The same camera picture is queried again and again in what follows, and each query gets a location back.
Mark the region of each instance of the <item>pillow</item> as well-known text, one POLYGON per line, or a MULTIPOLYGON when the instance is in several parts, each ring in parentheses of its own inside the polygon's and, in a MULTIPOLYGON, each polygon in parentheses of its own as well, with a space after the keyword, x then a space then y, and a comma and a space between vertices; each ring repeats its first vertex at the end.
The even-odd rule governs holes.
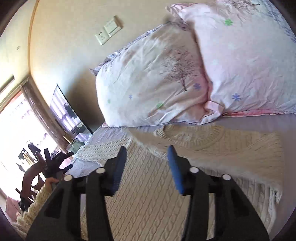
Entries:
POLYGON ((194 29, 210 100, 224 115, 296 112, 296 38, 268 0, 167 7, 194 29))
POLYGON ((108 126, 202 124, 221 115, 207 101, 198 47, 180 20, 145 33, 92 71, 108 126))

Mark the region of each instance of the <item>ribbed neckline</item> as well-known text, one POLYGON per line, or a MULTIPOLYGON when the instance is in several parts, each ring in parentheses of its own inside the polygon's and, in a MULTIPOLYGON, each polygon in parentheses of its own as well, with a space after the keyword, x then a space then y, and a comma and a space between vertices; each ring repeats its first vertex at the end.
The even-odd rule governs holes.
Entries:
POLYGON ((201 150, 216 143, 224 135, 224 127, 218 125, 182 127, 176 125, 164 125, 162 128, 157 129, 154 132, 154 135, 168 140, 172 142, 174 145, 190 148, 193 150, 201 150), (180 130, 180 134, 194 132, 197 134, 197 136, 198 132, 206 132, 207 137, 197 138, 195 141, 179 141, 170 136, 170 133, 176 129, 180 130))

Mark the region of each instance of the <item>beige wall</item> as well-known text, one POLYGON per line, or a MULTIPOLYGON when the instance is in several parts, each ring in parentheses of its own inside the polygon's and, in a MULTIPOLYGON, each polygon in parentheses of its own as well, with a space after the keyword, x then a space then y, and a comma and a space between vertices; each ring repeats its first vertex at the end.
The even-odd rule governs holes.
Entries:
POLYGON ((93 129, 99 127, 104 120, 97 103, 95 76, 89 68, 165 22, 169 16, 165 6, 174 2, 40 0, 32 27, 30 64, 46 102, 51 101, 58 83, 77 114, 93 129), (114 15, 122 21, 123 29, 100 46, 94 35, 114 15))
POLYGON ((35 2, 28 0, 16 12, 0 37, 0 86, 11 75, 15 77, 15 81, 0 95, 0 102, 29 73, 28 34, 35 2))

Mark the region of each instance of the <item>brown curtain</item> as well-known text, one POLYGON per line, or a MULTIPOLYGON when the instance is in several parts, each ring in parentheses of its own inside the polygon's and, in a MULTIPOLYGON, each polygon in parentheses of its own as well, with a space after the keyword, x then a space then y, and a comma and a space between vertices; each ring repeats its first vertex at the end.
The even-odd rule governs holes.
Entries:
POLYGON ((29 103, 30 107, 32 108, 35 116, 38 118, 40 123, 45 128, 46 132, 53 138, 53 140, 57 143, 57 145, 65 152, 66 147, 68 146, 68 142, 64 139, 63 135, 66 132, 57 126, 54 121, 50 117, 50 110, 49 107, 46 109, 44 105, 42 105, 40 98, 38 98, 36 94, 36 90, 34 90, 30 80, 27 81, 22 87, 21 91, 25 97, 25 100, 29 103))

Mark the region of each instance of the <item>white screw cap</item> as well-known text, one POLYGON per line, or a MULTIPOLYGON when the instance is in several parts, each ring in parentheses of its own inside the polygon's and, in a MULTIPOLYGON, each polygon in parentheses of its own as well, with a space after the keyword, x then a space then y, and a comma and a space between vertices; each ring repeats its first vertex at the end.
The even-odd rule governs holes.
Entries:
POLYGON ((67 176, 64 177, 65 181, 71 181, 72 179, 73 179, 72 175, 67 175, 67 176))
POLYGON ((199 172, 199 169, 198 169, 197 167, 190 167, 190 168, 189 168, 189 171, 190 171, 191 173, 198 173, 198 172, 199 172))
POLYGON ((97 174, 102 174, 102 173, 104 173, 105 171, 106 171, 105 168, 100 167, 100 168, 98 168, 98 169, 96 170, 96 173, 97 173, 97 174))
POLYGON ((228 175, 228 174, 223 174, 223 175, 222 175, 222 178, 223 178, 224 180, 226 180, 226 181, 229 181, 229 180, 231 179, 231 176, 228 175))

